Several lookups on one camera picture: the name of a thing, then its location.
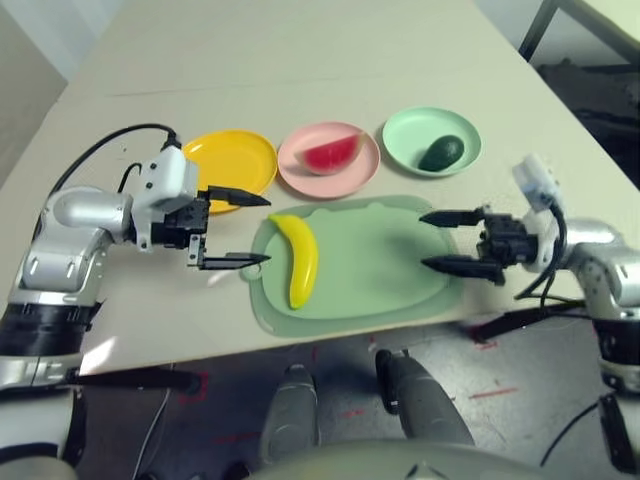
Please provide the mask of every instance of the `wall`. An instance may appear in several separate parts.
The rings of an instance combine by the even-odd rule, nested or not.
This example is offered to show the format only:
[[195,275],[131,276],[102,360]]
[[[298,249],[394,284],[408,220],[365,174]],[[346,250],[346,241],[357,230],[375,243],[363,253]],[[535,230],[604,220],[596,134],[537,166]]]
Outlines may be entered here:
[[[482,13],[517,49],[542,0],[475,0]],[[531,59],[534,66],[570,58],[577,65],[619,65],[627,62],[562,10],[556,12]]]
[[[518,48],[542,0],[475,2]],[[70,80],[124,0],[0,0],[0,3],[56,70]],[[565,57],[578,65],[626,63],[580,24],[559,11],[532,63],[535,66],[558,63]]]
[[0,186],[65,86],[0,5]]
[[124,0],[0,0],[33,43],[67,80]]

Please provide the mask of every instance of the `toy banana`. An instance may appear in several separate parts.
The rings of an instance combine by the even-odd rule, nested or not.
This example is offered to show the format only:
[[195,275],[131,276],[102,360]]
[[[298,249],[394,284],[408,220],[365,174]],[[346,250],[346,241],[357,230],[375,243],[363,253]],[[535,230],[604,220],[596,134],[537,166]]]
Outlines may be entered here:
[[318,271],[318,245],[304,220],[295,215],[269,215],[280,232],[287,237],[293,250],[293,270],[289,283],[289,304],[297,310],[313,291]]

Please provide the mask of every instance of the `green cutting board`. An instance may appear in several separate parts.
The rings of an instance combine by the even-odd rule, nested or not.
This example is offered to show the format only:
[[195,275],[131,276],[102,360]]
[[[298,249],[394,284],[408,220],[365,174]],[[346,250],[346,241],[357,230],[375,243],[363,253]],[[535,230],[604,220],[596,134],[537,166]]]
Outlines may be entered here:
[[418,320],[441,313],[462,292],[459,279],[420,259],[455,253],[446,230],[418,221],[431,206],[412,196],[388,196],[304,205],[278,214],[305,219],[318,244],[311,298],[289,308],[293,253],[265,220],[252,251],[271,257],[243,271],[256,319],[281,337],[305,337]]

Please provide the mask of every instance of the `red tape mark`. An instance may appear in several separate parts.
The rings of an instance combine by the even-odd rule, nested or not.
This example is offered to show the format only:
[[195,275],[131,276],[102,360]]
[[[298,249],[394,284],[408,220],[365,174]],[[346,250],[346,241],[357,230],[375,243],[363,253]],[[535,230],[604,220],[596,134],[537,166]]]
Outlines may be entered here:
[[342,418],[353,418],[357,415],[363,415],[363,414],[364,414],[364,409],[359,408],[358,410],[351,410],[349,412],[341,413],[340,416]]
[[518,389],[515,387],[503,388],[502,390],[494,390],[492,392],[476,393],[469,397],[469,400],[477,400],[479,398],[495,397],[497,395],[506,395],[507,393],[515,393]]
[[181,394],[178,397],[180,405],[192,405],[194,403],[203,402],[207,398],[207,387],[209,386],[209,372],[199,372],[200,390],[195,395]]
[[238,443],[243,440],[249,440],[250,438],[259,436],[260,432],[236,433],[235,435],[227,435],[226,437],[214,438],[213,443],[215,443],[216,445],[225,445],[228,443]]
[[489,350],[491,348],[496,348],[498,346],[498,342],[476,343],[475,346],[478,350]]

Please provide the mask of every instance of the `avocado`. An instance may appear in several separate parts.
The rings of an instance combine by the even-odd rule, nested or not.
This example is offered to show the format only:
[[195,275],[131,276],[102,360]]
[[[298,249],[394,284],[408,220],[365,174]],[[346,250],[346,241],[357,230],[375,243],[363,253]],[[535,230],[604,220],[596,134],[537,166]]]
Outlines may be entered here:
[[439,172],[460,160],[464,153],[464,143],[455,135],[440,137],[427,149],[418,163],[420,170]]

